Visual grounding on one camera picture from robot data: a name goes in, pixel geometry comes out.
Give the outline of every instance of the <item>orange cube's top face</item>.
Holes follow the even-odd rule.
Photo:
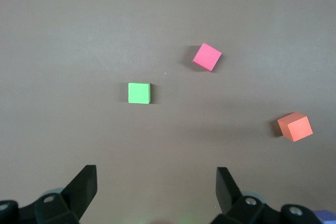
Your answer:
[[[283,135],[294,142],[313,134],[306,115],[295,112],[280,118],[278,122]]]

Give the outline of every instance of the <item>gray tabletop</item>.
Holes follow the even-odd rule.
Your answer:
[[[217,166],[279,210],[336,211],[336,0],[0,0],[0,199],[96,164],[81,223],[204,224]],[[199,46],[223,52],[213,72]],[[127,83],[152,84],[128,104]],[[275,120],[308,116],[292,142]]]

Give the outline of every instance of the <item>colored block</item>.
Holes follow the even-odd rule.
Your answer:
[[[314,214],[323,224],[336,224],[336,215],[330,211],[314,211]]]
[[[298,112],[280,118],[278,123],[282,134],[294,142],[313,134],[308,117]]]
[[[205,68],[208,71],[212,71],[221,54],[222,53],[220,51],[206,43],[203,43],[193,59],[193,63]]]
[[[151,84],[128,83],[128,102],[149,104],[151,102]]]

